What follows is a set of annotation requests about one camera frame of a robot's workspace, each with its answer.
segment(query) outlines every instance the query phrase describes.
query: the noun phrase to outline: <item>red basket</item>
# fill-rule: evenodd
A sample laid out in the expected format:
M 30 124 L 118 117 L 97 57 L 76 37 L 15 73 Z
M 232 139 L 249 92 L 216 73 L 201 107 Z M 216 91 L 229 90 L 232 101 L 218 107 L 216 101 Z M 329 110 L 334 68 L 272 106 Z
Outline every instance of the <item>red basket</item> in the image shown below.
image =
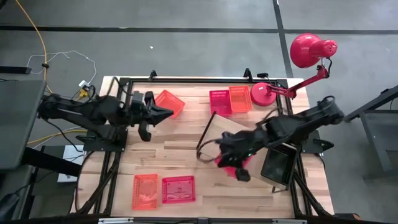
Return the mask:
M 132 191 L 133 210 L 154 210 L 157 208 L 157 174 L 134 176 Z
M 252 106 L 248 86 L 230 86 L 229 95 L 233 113 L 242 113 L 251 110 Z
M 232 113 L 231 100 L 229 98 L 229 90 L 209 91 L 210 95 L 210 113 L 214 111 L 218 115 L 228 116 Z
M 156 105 L 174 111 L 171 118 L 176 118 L 185 106 L 185 103 L 167 90 L 163 90 L 155 99 Z
M 192 175 L 162 179 L 163 203 L 185 203 L 195 200 L 195 178 Z

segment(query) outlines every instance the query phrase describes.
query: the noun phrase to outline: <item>red desk lamp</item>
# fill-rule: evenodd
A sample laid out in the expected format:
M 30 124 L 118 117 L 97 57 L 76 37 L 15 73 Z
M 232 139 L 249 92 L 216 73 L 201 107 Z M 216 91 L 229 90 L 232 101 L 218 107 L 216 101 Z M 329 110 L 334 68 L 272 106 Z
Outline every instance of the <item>red desk lamp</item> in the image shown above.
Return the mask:
M 315 34 L 301 34 L 293 40 L 290 46 L 290 58 L 299 68 L 308 68 L 321 60 L 317 66 L 317 74 L 288 89 L 270 85 L 268 83 L 257 83 L 251 88 L 251 99 L 259 106 L 271 105 L 276 100 L 276 94 L 287 96 L 291 99 L 296 97 L 296 91 L 313 82 L 323 78 L 329 78 L 331 60 L 337 51 L 337 43 L 334 40 L 321 40 Z M 330 60 L 329 68 L 325 68 L 324 58 Z

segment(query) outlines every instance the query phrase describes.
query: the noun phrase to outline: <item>wooden table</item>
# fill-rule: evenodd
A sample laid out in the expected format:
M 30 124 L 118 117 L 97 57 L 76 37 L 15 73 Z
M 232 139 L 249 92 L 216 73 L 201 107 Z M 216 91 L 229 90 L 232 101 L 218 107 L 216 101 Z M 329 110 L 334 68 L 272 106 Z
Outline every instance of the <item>wooden table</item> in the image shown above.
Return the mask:
M 111 77 L 104 77 L 100 95 L 106 93 Z M 287 79 L 292 86 L 302 79 Z M 153 91 L 155 96 L 167 89 L 184 101 L 182 113 L 174 120 L 167 119 L 151 127 L 151 142 L 142 142 L 136 128 L 129 130 L 126 150 L 122 154 L 113 201 L 112 216 L 125 217 L 210 217 L 210 218 L 292 218 L 290 191 L 271 193 L 272 186 L 257 178 L 238 182 L 228 177 L 215 164 L 198 162 L 195 147 L 210 119 L 209 91 L 225 90 L 227 83 L 135 83 L 134 91 Z M 116 95 L 117 87 L 111 94 Z M 267 112 L 268 107 L 253 106 L 248 113 L 233 114 L 228 119 L 252 129 Z M 309 107 L 304 88 L 292 101 L 294 113 Z M 95 152 L 87 160 L 78 183 L 81 207 L 93 193 L 100 179 L 103 152 Z M 330 213 L 333 213 L 323 164 L 319 158 L 303 154 L 303 165 L 308 188 Z M 194 175 L 197 200 L 192 203 L 162 204 L 159 194 L 158 208 L 151 211 L 132 210 L 132 184 L 135 174 L 158 174 L 159 193 L 161 178 Z M 103 197 L 104 208 L 108 190 Z M 300 208 L 304 211 L 301 191 L 298 190 Z

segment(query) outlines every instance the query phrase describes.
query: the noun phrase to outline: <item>yellow cable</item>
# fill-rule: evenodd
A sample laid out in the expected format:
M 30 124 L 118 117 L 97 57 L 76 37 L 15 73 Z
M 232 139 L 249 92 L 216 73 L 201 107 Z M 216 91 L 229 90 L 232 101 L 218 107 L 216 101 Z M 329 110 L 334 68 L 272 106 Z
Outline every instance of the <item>yellow cable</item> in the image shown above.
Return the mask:
M 42 42 L 43 45 L 43 50 L 44 50 L 44 63 L 47 64 L 47 50 L 45 49 L 45 44 L 42 38 L 42 35 L 40 34 L 39 30 L 37 29 L 35 23 L 32 21 L 32 19 L 30 18 L 30 16 L 28 15 L 28 13 L 25 11 L 25 9 L 22 7 L 22 5 L 19 3 L 18 0 L 15 0 L 15 2 L 17 2 L 18 6 L 20 7 L 20 9 L 22 10 L 22 12 L 24 12 L 26 18 L 28 18 L 28 20 L 30 21 L 30 23 L 32 24 L 32 26 L 35 28 L 37 35 L 39 35 L 40 41 Z M 47 81 L 47 68 L 44 68 L 44 81 Z M 50 93 L 53 93 L 53 91 L 50 89 L 49 85 L 47 85 L 47 89 L 49 89 Z
M 71 130 L 71 131 L 64 131 L 63 133 L 64 133 L 64 134 L 68 134 L 68 133 L 86 133 L 86 132 L 87 132 L 87 131 L 85 131 L 85 130 Z M 55 137 L 55 136 L 59 136 L 59 135 L 61 135 L 61 134 L 62 134 L 62 133 L 50 134 L 50 135 L 48 135 L 48 136 L 46 136 L 46 137 L 42 137 L 41 139 L 30 141 L 30 142 L 28 142 L 28 144 L 33 144 L 33 143 L 35 143 L 35 142 L 44 141 L 44 140 L 46 140 L 46 139 L 48 139 L 48 138 Z

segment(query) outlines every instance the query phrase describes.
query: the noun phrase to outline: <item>lamp base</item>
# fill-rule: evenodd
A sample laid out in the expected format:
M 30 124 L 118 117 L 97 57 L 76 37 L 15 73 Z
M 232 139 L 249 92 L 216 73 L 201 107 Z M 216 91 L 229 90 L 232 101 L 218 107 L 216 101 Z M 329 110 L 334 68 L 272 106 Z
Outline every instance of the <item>lamp base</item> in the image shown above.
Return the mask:
M 253 103 L 259 106 L 269 106 L 276 100 L 276 93 L 269 92 L 268 83 L 257 83 L 250 90 L 250 97 Z

